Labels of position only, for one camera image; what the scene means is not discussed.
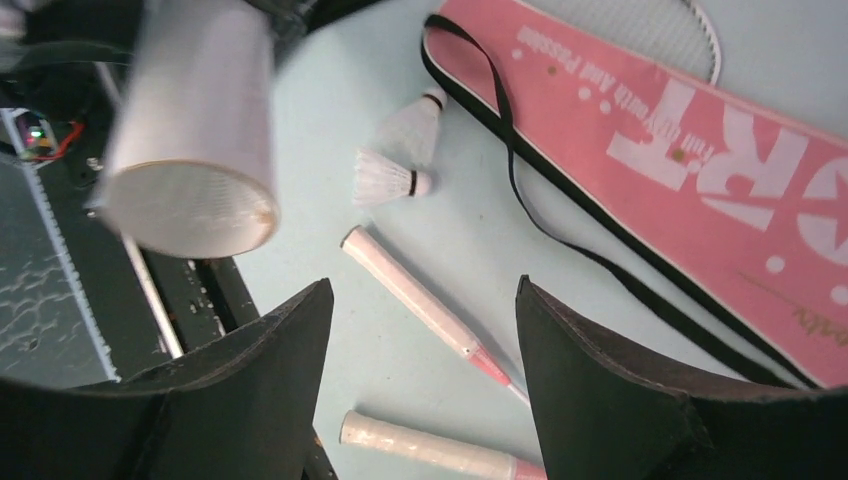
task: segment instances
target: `white cylinder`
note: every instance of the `white cylinder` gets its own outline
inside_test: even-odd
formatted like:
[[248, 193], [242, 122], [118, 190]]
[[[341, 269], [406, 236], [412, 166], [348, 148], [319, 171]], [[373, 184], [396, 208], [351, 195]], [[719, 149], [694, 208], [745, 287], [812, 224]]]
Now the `white cylinder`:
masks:
[[110, 227], [186, 258], [273, 235], [269, 28], [244, 0], [162, 0], [150, 14], [98, 186]]
[[513, 480], [516, 468], [515, 457], [506, 453], [393, 425], [354, 411], [345, 415], [339, 442], [492, 480]]

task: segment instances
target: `red wire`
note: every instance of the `red wire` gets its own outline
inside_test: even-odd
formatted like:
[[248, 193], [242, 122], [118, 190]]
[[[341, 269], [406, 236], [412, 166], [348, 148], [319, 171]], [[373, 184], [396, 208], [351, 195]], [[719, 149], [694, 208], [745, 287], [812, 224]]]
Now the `red wire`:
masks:
[[82, 123], [71, 122], [71, 125], [74, 127], [74, 129], [71, 131], [71, 133], [68, 134], [67, 137], [65, 137], [64, 140], [62, 140], [62, 143], [59, 144], [59, 148], [58, 148], [58, 150], [56, 150], [56, 153], [54, 153], [53, 155], [50, 155], [50, 156], [35, 157], [35, 158], [32, 159], [32, 161], [34, 161], [34, 162], [51, 162], [53, 160], [58, 160], [58, 159], [64, 157], [65, 154], [68, 153], [68, 148], [71, 146], [71, 144], [76, 139], [78, 139], [79, 136], [82, 134], [82, 131], [85, 130], [85, 125], [83, 125]]

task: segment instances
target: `white plastic strip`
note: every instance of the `white plastic strip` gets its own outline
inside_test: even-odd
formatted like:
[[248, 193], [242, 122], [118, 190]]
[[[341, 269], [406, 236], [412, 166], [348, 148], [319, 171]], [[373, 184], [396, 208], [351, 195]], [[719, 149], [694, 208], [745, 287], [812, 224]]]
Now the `white plastic strip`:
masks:
[[435, 295], [410, 275], [362, 226], [351, 230], [342, 250], [380, 281], [430, 330], [463, 358], [478, 348], [477, 337]]
[[478, 478], [547, 478], [538, 468], [521, 468], [528, 464], [512, 455], [393, 425], [353, 411], [345, 415], [339, 442], [403, 456]]
[[153, 312], [153, 318], [156, 320], [156, 325], [159, 327], [159, 335], [167, 347], [167, 353], [171, 358], [179, 358], [183, 356], [183, 347], [177, 337], [177, 332], [174, 330], [174, 324], [171, 323], [168, 317], [168, 311], [165, 310], [165, 305], [162, 303], [162, 298], [159, 296], [159, 290], [156, 289], [156, 284], [153, 283], [153, 278], [150, 276], [150, 270], [147, 268], [147, 263], [141, 255], [138, 245], [133, 239], [126, 235], [121, 235], [121, 242], [124, 244], [124, 249], [129, 256], [130, 264], [133, 266], [135, 276], [138, 278], [138, 283], [141, 286], [141, 291], [147, 299], [147, 304], [150, 305], [150, 311]]
[[[0, 115], [3, 117], [3, 124], [6, 127], [6, 132], [12, 140], [15, 151], [19, 154], [23, 152], [23, 140], [18, 134], [18, 127], [15, 125], [14, 113], [8, 109], [0, 109]], [[50, 243], [53, 245], [53, 251], [56, 252], [56, 257], [59, 264], [62, 266], [62, 272], [65, 274], [65, 279], [68, 286], [73, 292], [74, 299], [77, 303], [77, 308], [80, 311], [85, 328], [91, 337], [91, 343], [97, 351], [97, 357], [100, 359], [100, 364], [103, 366], [103, 371], [109, 380], [120, 380], [121, 377], [115, 370], [115, 365], [112, 363], [109, 346], [103, 339], [97, 323], [94, 321], [94, 313], [91, 311], [91, 306], [88, 304], [88, 298], [85, 296], [85, 290], [79, 280], [79, 274], [74, 268], [71, 255], [68, 252], [68, 247], [65, 245], [65, 239], [62, 237], [59, 225], [56, 224], [56, 217], [53, 215], [53, 209], [50, 207], [50, 202], [47, 200], [47, 194], [44, 192], [44, 186], [41, 184], [41, 179], [38, 173], [31, 164], [26, 164], [21, 167], [24, 171], [24, 177], [27, 180], [29, 189], [32, 192], [33, 200], [41, 215], [41, 220], [44, 222], [44, 228], [47, 231], [47, 236], [50, 237]]]

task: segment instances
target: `racket bag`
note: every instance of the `racket bag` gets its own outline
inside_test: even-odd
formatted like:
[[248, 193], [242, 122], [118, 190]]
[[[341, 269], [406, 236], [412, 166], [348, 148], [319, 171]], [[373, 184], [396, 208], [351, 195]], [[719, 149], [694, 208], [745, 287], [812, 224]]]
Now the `racket bag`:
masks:
[[844, 140], [519, 0], [447, 0], [421, 55], [505, 142], [522, 205], [514, 155], [712, 315], [684, 314], [619, 266], [620, 252], [560, 242], [752, 381], [848, 383]]

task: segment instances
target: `white feathers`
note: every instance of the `white feathers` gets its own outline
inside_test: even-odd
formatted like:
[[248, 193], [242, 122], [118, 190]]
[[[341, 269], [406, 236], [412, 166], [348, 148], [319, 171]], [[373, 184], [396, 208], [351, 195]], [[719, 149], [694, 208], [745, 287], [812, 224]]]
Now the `white feathers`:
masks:
[[447, 98], [440, 88], [427, 89], [418, 100], [383, 122], [370, 148], [404, 165], [429, 165], [439, 137], [439, 116]]
[[430, 176], [407, 170], [373, 150], [356, 154], [353, 204], [372, 207], [401, 197], [417, 197], [430, 190]]

